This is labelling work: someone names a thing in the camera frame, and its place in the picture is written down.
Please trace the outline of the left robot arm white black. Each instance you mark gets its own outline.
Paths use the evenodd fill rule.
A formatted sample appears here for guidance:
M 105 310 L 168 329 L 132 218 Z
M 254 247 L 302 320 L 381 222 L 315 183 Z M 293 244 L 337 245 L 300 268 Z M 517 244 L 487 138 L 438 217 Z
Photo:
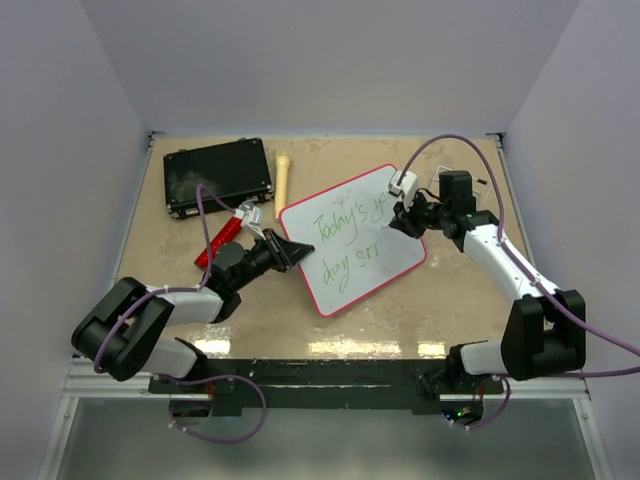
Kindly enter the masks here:
M 124 277 L 76 327 L 71 345 L 93 361 L 95 372 L 116 381 L 146 372 L 196 392 L 207 380 L 206 356 L 183 339 L 163 338 L 165 328 L 225 321 L 240 305 L 241 289 L 270 270 L 290 271 L 314 251 L 267 228 L 250 249 L 237 242 L 222 245 L 203 284 L 152 287 Z

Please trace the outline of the cream toy microphone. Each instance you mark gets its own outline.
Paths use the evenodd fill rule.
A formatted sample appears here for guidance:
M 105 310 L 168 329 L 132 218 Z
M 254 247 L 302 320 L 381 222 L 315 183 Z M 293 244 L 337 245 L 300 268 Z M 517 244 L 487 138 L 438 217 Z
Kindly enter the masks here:
M 276 221 L 280 221 L 281 211 L 286 206 L 291 163 L 291 158 L 287 153 L 282 151 L 276 153 L 276 186 L 274 195 L 274 217 Z

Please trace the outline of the aluminium frame rail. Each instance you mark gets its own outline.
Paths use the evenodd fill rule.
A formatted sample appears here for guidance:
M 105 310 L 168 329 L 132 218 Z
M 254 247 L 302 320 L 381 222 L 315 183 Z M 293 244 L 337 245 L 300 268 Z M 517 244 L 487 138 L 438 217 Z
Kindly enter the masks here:
M 113 268 L 109 276 L 108 287 L 111 287 L 117 278 L 122 264 L 124 251 L 128 241 L 131 225 L 135 216 L 136 207 L 140 198 L 154 144 L 158 139 L 164 138 L 166 132 L 152 130 L 147 134 L 146 150 L 143 166 L 134 183 L 134 196 L 126 209 L 125 229 L 120 235 L 117 255 L 112 262 Z M 150 394 L 143 387 L 143 382 L 148 378 L 145 374 L 141 380 L 130 380 L 118 383 L 110 377 L 98 375 L 89 368 L 86 359 L 72 356 L 69 369 L 63 383 L 60 405 L 53 423 L 53 430 L 49 437 L 37 479 L 57 479 L 63 463 L 65 450 L 76 418 L 81 400 L 111 400 L 111 399 L 146 399 Z

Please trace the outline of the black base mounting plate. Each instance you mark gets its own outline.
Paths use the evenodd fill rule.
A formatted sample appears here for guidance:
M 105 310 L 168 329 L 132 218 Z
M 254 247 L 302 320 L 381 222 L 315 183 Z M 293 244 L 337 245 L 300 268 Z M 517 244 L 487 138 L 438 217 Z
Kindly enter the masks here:
M 220 375 L 220 380 L 191 382 Z M 444 397 L 459 402 L 503 392 L 488 376 L 462 374 L 451 380 L 443 360 L 268 360 L 213 359 L 179 385 L 156 376 L 149 392 L 168 395 L 180 411 L 202 400 L 213 416 L 238 416 L 245 409 L 406 410 L 437 415 Z

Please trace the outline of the black hard case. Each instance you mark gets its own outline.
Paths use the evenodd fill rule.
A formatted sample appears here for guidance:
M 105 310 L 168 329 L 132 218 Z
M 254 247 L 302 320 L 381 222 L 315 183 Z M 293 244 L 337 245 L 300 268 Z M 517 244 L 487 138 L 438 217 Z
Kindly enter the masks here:
M 203 184 L 217 197 L 203 195 L 207 213 L 249 200 L 265 203 L 274 195 L 263 141 L 243 138 L 219 145 L 179 150 L 163 157 L 165 204 L 174 219 L 198 214 L 196 188 Z

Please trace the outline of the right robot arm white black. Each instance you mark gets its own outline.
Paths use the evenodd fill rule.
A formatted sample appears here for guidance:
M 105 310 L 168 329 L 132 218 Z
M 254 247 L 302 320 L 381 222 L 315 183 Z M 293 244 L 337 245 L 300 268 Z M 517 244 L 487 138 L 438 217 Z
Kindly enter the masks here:
M 485 375 L 522 381 L 583 368 L 586 333 L 567 317 L 585 319 L 583 297 L 560 290 L 514 251 L 498 218 L 478 209 L 469 172 L 440 173 L 439 192 L 433 195 L 418 186 L 415 174 L 396 171 L 388 190 L 397 200 L 390 228 L 412 238 L 428 230 L 442 232 L 484 270 L 511 306 L 501 340 L 450 348 L 443 376 L 452 390 L 469 392 Z

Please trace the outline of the pink framed whiteboard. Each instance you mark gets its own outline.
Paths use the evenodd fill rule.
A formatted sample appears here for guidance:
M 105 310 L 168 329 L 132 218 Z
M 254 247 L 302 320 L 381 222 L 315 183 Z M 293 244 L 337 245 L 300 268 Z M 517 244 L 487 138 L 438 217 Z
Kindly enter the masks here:
M 396 170 L 381 165 L 281 211 L 286 237 L 315 247 L 300 269 L 321 316 L 341 312 L 425 262 L 421 240 L 383 228 L 393 217 L 388 182 Z

